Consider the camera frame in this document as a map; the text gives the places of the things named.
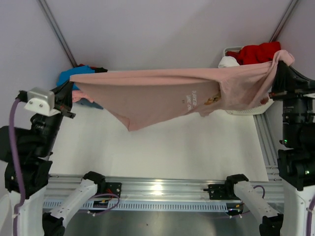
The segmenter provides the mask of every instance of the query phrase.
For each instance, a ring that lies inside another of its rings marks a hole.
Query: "white table surface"
[[[106,110],[74,104],[64,118],[50,174],[225,180],[245,174],[268,181],[252,116],[215,111],[175,118],[128,132]]]

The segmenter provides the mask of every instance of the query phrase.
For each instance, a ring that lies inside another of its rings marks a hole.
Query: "black bracket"
[[[45,236],[63,236],[65,227],[63,218],[55,218],[50,212],[43,214],[43,230]]]
[[[259,225],[259,232],[261,236],[279,236],[282,223],[284,221],[284,215],[278,214],[274,217],[264,216],[262,218],[262,224]]]
[[[83,176],[83,179],[89,179],[97,184],[97,193],[96,194],[105,194],[105,193],[113,193],[120,197],[122,192],[122,183],[119,182],[106,182],[105,176],[96,173],[94,171],[90,171]]]
[[[234,185],[241,181],[249,180],[244,174],[228,176],[224,184],[209,184],[203,191],[209,193],[210,200],[240,200],[234,194]]]

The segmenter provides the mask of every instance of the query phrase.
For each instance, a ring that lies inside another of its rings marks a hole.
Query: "white wall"
[[[292,18],[281,34],[279,41],[283,49],[295,57],[293,67],[310,79],[315,79],[315,1],[303,0],[299,3]],[[276,102],[267,110],[267,116],[278,148],[283,148],[282,102]]]
[[[216,67],[225,47],[268,41],[290,0],[47,2],[78,63],[127,70]]]
[[[59,42],[35,0],[0,1],[0,127],[8,125],[20,89],[53,88],[59,73],[70,69]],[[29,127],[31,113],[19,107],[16,125]],[[0,198],[5,163],[0,161]],[[0,235],[10,235],[10,221]]]

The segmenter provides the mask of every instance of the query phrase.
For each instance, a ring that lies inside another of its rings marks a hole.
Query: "white basket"
[[[224,57],[226,56],[226,52],[229,52],[229,51],[239,52],[242,48],[243,47],[241,47],[241,46],[224,48],[223,56]],[[248,109],[248,110],[243,110],[243,111],[226,110],[226,112],[231,114],[231,115],[238,115],[238,116],[259,115],[259,114],[263,114],[273,103],[274,103],[274,101],[272,99],[269,99],[266,104],[261,105],[259,107],[255,107],[255,108]]]

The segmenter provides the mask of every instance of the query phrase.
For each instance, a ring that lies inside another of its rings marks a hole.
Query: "pink t-shirt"
[[[261,64],[78,74],[70,80],[132,131],[193,112],[259,106],[280,60],[291,65],[294,57],[280,50]]]

